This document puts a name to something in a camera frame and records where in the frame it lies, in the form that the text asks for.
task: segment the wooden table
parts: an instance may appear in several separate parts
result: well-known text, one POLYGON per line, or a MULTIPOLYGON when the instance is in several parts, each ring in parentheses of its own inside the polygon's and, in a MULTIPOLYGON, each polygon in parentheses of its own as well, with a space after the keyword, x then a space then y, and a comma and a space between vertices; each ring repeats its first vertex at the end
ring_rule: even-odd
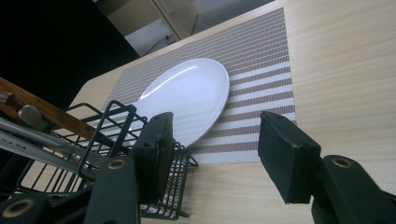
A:
MULTIPOLYGON (((321 144, 321 156, 354 159, 381 189, 395 194, 395 1, 276 0, 91 80, 74 104, 102 108, 124 69, 280 7, 285 12, 298 126, 321 144)), ((255 162, 191 170, 183 211, 191 216, 177 223, 313 222, 310 204, 284 204, 255 162)))

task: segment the woven placemat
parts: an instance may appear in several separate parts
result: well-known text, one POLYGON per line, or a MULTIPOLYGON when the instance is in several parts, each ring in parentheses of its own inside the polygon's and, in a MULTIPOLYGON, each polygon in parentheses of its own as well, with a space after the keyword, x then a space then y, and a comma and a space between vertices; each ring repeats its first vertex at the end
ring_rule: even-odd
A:
POLYGON ((189 148, 193 157, 201 164, 259 161, 261 111, 295 122, 283 8, 126 69, 109 100, 132 104, 166 70, 197 58, 222 63, 231 88, 218 121, 189 148))

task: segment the white stripe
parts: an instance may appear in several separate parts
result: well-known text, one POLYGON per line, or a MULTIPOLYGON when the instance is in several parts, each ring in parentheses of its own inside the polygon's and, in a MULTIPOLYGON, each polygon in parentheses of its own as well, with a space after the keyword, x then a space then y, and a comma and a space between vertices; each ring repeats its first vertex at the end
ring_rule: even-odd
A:
POLYGON ((267 90, 263 90, 263 91, 254 91, 254 92, 250 92, 250 93, 246 93, 246 94, 231 96, 228 98, 227 103, 234 103, 234 102, 238 102, 238 101, 254 99, 254 98, 257 98, 260 96, 273 95, 273 94, 278 94, 278 93, 287 92, 287 91, 293 91, 293 87, 291 85, 286 85, 286 86, 276 87, 276 88, 267 89, 267 90))
POLYGON ((247 113, 247 112, 252 112, 252 111, 264 110, 266 108, 275 108, 275 107, 286 106, 286 105, 294 105, 293 98, 287 98, 287 99, 278 100, 278 101, 271 101, 271 102, 266 102, 266 103, 257 104, 257 105, 247 105, 247 106, 241 106, 241 107, 237 107, 237 108, 226 109, 223 111, 223 113, 221 115, 222 116, 236 115, 236 114, 242 114, 242 113, 247 113))
POLYGON ((257 150, 192 154, 198 164, 260 161, 257 150))
POLYGON ((285 116, 287 119, 291 120, 291 121, 296 121, 296 113, 287 113, 287 114, 282 114, 283 116, 285 116))
POLYGON ((260 122, 261 122, 260 117, 257 117, 255 119, 242 119, 231 122, 224 122, 213 125, 213 127, 209 131, 212 132, 212 131, 228 130, 235 128, 243 128, 247 126, 255 126, 255 125, 260 125, 260 122))
POLYGON ((284 80, 284 79, 291 79, 291 74, 283 73, 283 74, 279 74, 279 75, 272 76, 272 77, 265 77, 265 78, 261 78, 258 80, 251 80, 249 82, 232 85, 230 88, 230 91, 238 91, 238 90, 242 90, 244 88, 260 86, 263 84, 267 84, 267 83, 271 83, 271 82, 275 82, 275 81, 279 81, 279 80, 284 80))
POLYGON ((249 133, 249 134, 241 134, 241 135, 233 135, 233 136, 225 136, 218 138, 205 138, 198 140, 194 147, 208 147, 215 145, 226 145, 226 144, 235 144, 235 143, 248 143, 248 142, 257 142, 259 141, 258 133, 249 133))
POLYGON ((244 77, 256 76, 256 75, 261 74, 261 73, 271 72, 271 71, 274 71, 276 69, 284 68, 284 67, 290 67, 290 62, 277 63, 277 64, 274 64, 274 65, 271 65, 271 66, 266 66, 264 68, 260 68, 260 69, 257 69, 257 70, 253 70, 253 71, 249 71, 249 72, 246 72, 246 73, 238 74, 238 75, 230 77, 230 81, 234 81, 234 80, 241 79, 241 78, 244 78, 244 77))

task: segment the black wire dish rack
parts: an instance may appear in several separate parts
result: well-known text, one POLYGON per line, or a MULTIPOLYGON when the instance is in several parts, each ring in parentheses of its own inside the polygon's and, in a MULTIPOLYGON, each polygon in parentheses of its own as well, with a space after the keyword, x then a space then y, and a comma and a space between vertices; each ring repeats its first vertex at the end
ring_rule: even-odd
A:
MULTIPOLYGON (((96 153, 109 158, 126 155, 125 149, 132 148, 139 134, 148 124, 146 117, 140 117, 135 113, 134 106, 123 105, 114 100, 108 103, 104 112, 85 103, 74 105, 66 109, 66 112, 73 114, 81 110, 87 111, 87 109, 91 111, 90 115, 81 120, 91 124, 99 131, 96 132, 97 134, 92 140, 52 125, 52 130, 64 141, 86 149, 84 157, 70 155, 66 158, 64 155, 46 148, 52 153, 64 157, 65 160, 75 162, 78 165, 78 171, 73 173, 41 161, 30 160, 10 196, 39 191, 47 193, 52 201, 56 201, 84 189, 94 183, 92 174, 98 169, 87 161, 88 155, 96 153), (104 143, 104 139, 107 142, 110 139, 112 144, 104 143)), ((181 205, 189 167, 197 167, 198 162, 175 139, 174 146, 175 156, 169 171, 165 194, 155 204, 141 204, 142 217, 178 220, 180 216, 189 216, 181 210, 181 205)))

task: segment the black wall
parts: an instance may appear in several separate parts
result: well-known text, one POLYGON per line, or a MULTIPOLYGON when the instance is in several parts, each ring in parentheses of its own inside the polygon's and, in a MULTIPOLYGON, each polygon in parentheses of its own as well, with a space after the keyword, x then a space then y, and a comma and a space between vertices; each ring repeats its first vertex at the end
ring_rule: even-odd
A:
POLYGON ((139 58, 92 0, 8 0, 1 8, 1 77, 60 108, 89 79, 139 58))

